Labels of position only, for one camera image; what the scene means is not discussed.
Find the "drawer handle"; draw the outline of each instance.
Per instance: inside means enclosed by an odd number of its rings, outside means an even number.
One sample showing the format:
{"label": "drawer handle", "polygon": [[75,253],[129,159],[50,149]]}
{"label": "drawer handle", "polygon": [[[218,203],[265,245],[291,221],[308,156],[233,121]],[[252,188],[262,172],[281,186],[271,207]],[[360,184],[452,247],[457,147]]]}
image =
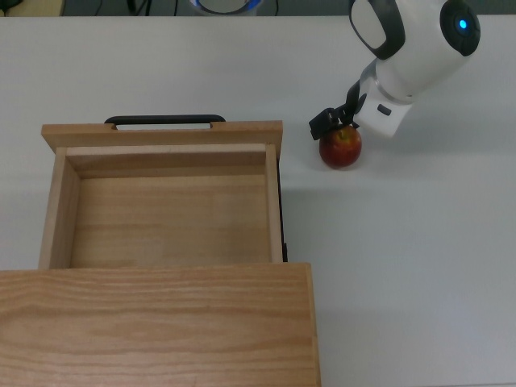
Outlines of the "drawer handle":
{"label": "drawer handle", "polygon": [[216,114],[185,115],[117,115],[104,123],[117,125],[175,125],[187,123],[225,123],[226,120]]}

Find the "red apple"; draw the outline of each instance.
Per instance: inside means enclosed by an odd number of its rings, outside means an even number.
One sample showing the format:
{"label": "red apple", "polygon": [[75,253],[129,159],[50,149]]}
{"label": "red apple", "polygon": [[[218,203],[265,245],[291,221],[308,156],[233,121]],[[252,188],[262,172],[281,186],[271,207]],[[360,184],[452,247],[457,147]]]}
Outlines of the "red apple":
{"label": "red apple", "polygon": [[355,163],[362,151],[362,138],[353,126],[326,133],[319,140],[319,154],[332,168],[343,168]]}

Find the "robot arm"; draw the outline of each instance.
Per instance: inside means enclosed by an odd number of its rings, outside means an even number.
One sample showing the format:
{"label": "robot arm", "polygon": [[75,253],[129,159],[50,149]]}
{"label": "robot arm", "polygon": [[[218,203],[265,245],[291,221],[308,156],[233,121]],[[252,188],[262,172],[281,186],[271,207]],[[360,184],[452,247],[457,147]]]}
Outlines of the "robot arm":
{"label": "robot arm", "polygon": [[417,96],[464,65],[480,43],[478,18],[464,0],[355,0],[349,17],[377,58],[344,105],[310,121],[314,139],[351,123],[393,136]]}

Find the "wood grain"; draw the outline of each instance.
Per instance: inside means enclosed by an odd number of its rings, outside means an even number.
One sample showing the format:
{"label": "wood grain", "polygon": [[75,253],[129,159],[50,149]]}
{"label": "wood grain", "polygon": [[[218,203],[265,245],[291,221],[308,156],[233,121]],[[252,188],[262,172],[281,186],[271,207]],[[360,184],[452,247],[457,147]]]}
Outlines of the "wood grain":
{"label": "wood grain", "polygon": [[277,162],[274,145],[267,145],[265,160],[265,180],[267,190],[267,220],[271,261],[283,262],[281,243],[280,198],[277,186]]}
{"label": "wood grain", "polygon": [[81,181],[66,160],[66,148],[56,150],[39,268],[68,268],[72,254]]}
{"label": "wood grain", "polygon": [[315,387],[310,267],[0,273],[0,385]]}
{"label": "wood grain", "polygon": [[117,130],[112,124],[43,125],[41,135],[59,147],[183,144],[274,144],[280,157],[281,121],[212,123],[210,129]]}
{"label": "wood grain", "polygon": [[71,267],[270,262],[264,174],[85,179]]}
{"label": "wood grain", "polygon": [[263,172],[265,144],[78,147],[68,148],[66,156],[79,176],[88,178],[189,176],[185,173],[195,173],[196,169],[235,174],[236,169]]}

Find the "white tabletop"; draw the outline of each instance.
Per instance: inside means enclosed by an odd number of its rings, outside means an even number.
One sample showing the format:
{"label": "white tabletop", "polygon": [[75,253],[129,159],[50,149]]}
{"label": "white tabletop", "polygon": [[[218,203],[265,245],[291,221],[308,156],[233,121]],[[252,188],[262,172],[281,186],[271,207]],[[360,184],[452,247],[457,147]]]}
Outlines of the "white tabletop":
{"label": "white tabletop", "polygon": [[308,121],[372,55],[344,17],[0,23],[0,269],[35,268],[44,123],[119,114],[282,119],[291,261],[313,265],[325,387],[516,383],[516,18],[393,139],[331,171]]}

